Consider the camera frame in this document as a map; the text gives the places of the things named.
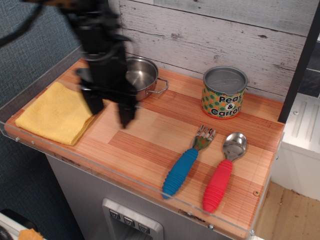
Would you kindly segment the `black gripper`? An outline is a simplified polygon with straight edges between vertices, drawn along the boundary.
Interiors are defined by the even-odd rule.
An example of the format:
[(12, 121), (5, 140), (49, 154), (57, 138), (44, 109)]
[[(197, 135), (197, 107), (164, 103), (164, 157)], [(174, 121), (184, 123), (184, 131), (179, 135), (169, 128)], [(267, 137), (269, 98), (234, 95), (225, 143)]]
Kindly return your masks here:
[(123, 47), (114, 47), (108, 53), (85, 54), (88, 68), (76, 70), (80, 90), (91, 113), (104, 109), (104, 99), (118, 103), (119, 120), (125, 129), (135, 119), (137, 90), (126, 79), (127, 62)]

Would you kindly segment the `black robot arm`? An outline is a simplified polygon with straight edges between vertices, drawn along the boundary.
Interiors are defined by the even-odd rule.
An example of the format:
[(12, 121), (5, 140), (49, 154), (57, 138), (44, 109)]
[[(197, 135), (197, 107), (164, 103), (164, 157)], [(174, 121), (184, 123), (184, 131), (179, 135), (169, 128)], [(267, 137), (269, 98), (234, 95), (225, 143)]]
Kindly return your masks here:
[(32, 26), (44, 6), (59, 8), (81, 43), (88, 68), (79, 68), (81, 93), (96, 115), (103, 109), (103, 100), (118, 105), (123, 128), (135, 118), (137, 90), (126, 78), (128, 65), (124, 42), (117, 33), (118, 15), (106, 0), (36, 0), (37, 8), (21, 26), (24, 33)]

